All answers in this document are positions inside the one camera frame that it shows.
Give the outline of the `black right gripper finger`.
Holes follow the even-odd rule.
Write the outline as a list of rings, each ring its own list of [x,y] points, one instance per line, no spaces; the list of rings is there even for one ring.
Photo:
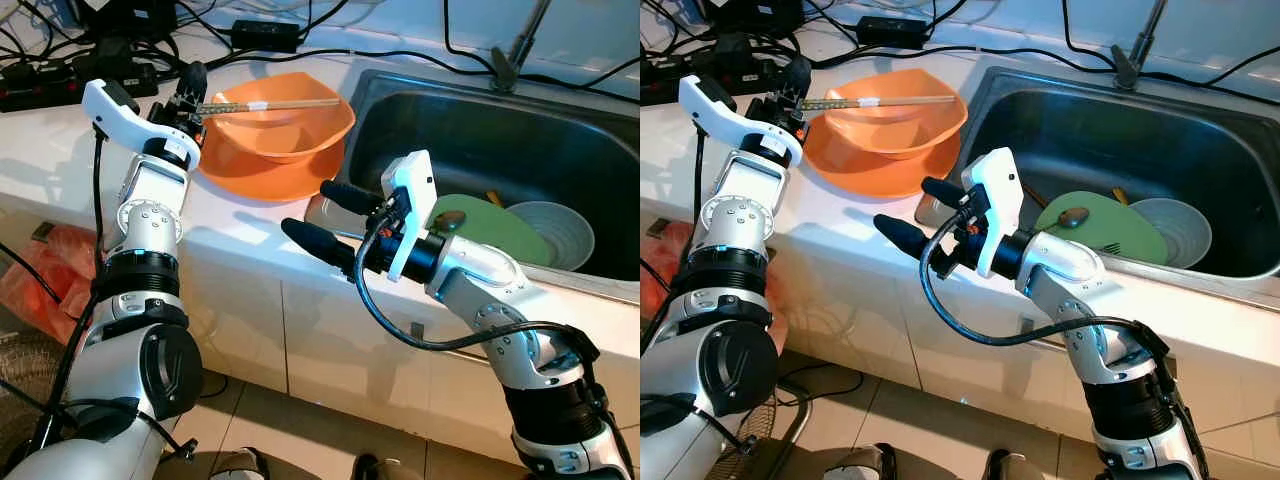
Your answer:
[[[925,261],[925,247],[937,236],[927,236],[919,227],[884,214],[873,216],[874,228],[887,238],[896,248],[916,261]]]
[[[343,274],[355,273],[355,248],[339,241],[333,232],[293,218],[282,219],[282,230],[315,259],[338,268]]]
[[[379,216],[387,210],[387,200],[371,191],[334,180],[324,180],[320,195],[339,207],[360,216]]]
[[[922,180],[922,191],[955,211],[966,211],[969,209],[968,192],[961,186],[940,178],[925,177]]]

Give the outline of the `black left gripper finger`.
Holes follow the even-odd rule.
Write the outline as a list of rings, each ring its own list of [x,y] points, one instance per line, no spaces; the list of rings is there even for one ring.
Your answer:
[[[202,61],[192,61],[182,72],[182,106],[195,110],[204,104],[209,88],[209,69]]]
[[[800,54],[792,55],[783,68],[783,106],[796,108],[808,96],[810,86],[810,60]]]

